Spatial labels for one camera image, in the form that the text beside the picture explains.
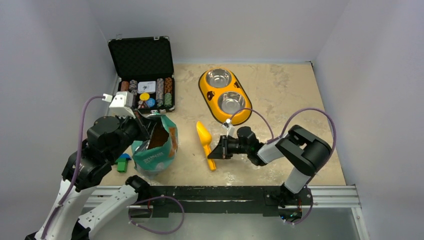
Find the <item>yellow plastic scoop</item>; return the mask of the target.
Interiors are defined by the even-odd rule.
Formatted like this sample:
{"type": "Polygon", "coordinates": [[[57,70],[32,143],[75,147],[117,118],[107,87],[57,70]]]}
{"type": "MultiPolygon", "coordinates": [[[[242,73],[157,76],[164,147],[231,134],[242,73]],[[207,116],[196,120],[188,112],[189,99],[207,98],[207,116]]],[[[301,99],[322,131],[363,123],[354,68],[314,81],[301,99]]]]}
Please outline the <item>yellow plastic scoop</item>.
{"type": "Polygon", "coordinates": [[[212,142],[212,136],[210,132],[206,129],[206,127],[200,121],[196,123],[196,131],[200,140],[200,144],[203,148],[208,167],[211,171],[215,171],[217,169],[215,161],[209,158],[209,154],[212,152],[211,146],[210,146],[212,142]]]}

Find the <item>green dog food bag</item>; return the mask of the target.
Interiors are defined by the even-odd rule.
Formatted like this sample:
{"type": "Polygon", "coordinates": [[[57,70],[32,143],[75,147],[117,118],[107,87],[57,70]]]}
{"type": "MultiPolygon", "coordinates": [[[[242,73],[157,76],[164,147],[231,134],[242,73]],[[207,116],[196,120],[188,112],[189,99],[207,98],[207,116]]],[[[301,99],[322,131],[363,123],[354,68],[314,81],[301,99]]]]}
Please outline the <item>green dog food bag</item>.
{"type": "Polygon", "coordinates": [[[130,148],[135,170],[152,178],[166,170],[176,158],[178,129],[165,114],[149,114],[145,118],[155,122],[151,137],[146,141],[134,141],[130,148]]]}

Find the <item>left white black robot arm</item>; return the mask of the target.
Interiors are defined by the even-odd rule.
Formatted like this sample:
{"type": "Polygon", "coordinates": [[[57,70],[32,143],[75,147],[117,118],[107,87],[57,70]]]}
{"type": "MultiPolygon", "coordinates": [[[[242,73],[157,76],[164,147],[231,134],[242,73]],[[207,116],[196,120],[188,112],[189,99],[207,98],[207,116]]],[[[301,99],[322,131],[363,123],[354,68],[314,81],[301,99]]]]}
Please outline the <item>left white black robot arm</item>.
{"type": "Polygon", "coordinates": [[[150,140],[158,118],[103,116],[87,130],[62,171],[59,192],[42,227],[27,240],[69,240],[88,197],[135,141],[150,140]]]}

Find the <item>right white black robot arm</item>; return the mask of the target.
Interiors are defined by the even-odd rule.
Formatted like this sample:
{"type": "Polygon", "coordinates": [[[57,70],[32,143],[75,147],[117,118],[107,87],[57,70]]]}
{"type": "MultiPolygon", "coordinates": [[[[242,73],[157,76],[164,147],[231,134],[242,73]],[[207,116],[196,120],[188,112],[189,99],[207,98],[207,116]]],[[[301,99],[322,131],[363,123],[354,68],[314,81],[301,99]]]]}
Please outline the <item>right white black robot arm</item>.
{"type": "Polygon", "coordinates": [[[286,158],[293,169],[282,184],[280,196],[288,204],[300,198],[302,188],[327,163],[333,150],[326,141],[299,125],[294,125],[284,137],[269,144],[260,142],[249,126],[239,128],[236,135],[221,135],[207,158],[224,160],[236,154],[246,155],[253,165],[261,167],[286,158]]]}

